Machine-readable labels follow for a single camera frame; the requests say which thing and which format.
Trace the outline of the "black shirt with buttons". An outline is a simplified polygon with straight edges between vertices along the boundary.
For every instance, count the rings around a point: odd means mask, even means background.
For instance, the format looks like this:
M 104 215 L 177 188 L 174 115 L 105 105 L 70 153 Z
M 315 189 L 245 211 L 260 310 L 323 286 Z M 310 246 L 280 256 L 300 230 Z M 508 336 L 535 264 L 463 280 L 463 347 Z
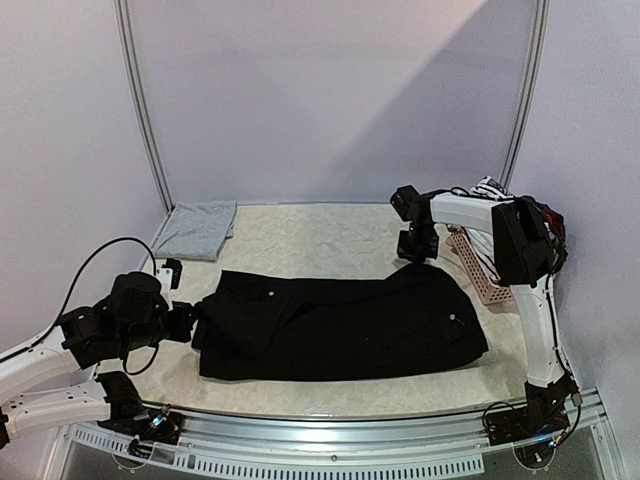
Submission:
M 224 381 L 387 379 L 467 366 L 489 349 L 444 270 L 385 279 L 284 279 L 225 271 L 196 305 L 199 373 Z

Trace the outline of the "grey tank top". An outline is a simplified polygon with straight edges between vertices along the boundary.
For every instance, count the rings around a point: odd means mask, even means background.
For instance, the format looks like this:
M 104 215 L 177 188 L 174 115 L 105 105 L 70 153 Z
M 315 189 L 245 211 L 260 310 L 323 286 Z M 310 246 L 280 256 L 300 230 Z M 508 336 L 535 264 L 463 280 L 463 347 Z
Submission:
M 156 257 L 216 262 L 233 237 L 236 201 L 177 203 L 154 242 Z

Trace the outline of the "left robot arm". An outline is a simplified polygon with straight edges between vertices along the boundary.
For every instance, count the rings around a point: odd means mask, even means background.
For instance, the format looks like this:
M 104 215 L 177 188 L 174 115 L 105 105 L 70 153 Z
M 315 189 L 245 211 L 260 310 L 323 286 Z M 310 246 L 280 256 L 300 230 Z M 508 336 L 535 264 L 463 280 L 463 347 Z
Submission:
M 145 408 L 124 370 L 46 391 L 36 388 L 106 360 L 127 361 L 130 352 L 157 349 L 163 340 L 188 343 L 195 321 L 192 305 L 168 305 L 163 299 L 125 307 L 103 299 L 62 315 L 49 333 L 1 359 L 1 443 L 80 422 L 95 422 L 142 441 L 177 443 L 183 416 L 169 407 Z

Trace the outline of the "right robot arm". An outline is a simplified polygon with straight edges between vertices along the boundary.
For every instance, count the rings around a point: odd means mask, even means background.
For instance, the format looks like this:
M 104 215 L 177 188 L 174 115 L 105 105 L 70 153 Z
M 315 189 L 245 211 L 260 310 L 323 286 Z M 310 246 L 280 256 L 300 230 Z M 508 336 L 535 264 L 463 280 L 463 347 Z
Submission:
M 390 204 L 409 224 L 399 234 L 397 254 L 411 262 L 437 257 L 437 224 L 492 237 L 499 284 L 511 290 L 526 346 L 527 406 L 518 412 L 517 427 L 524 435 L 539 435 L 571 394 L 553 301 L 553 276 L 566 259 L 563 219 L 530 196 L 495 200 L 444 189 L 420 194 L 411 185 L 398 188 Z

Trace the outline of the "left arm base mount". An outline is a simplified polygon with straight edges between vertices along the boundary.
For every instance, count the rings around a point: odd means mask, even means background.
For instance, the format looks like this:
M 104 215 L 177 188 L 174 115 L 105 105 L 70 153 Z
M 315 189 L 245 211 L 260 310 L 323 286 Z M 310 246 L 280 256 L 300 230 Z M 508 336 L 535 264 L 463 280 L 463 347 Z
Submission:
M 176 445 L 185 423 L 185 416 L 169 405 L 161 408 L 143 407 L 138 413 L 125 414 L 120 418 L 98 421 L 103 429 L 138 437 L 141 441 Z

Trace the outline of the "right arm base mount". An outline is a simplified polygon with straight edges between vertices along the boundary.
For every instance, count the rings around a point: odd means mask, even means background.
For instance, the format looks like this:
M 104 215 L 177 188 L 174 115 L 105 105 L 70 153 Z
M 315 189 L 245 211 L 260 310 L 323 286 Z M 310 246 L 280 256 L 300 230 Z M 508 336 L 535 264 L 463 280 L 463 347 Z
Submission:
M 544 440 L 550 448 L 557 449 L 577 429 L 582 410 L 581 405 L 576 407 L 576 417 L 571 422 L 566 409 L 558 405 L 547 417 L 535 420 L 527 407 L 516 408 L 506 401 L 499 401 L 484 409 L 481 423 L 491 446 Z

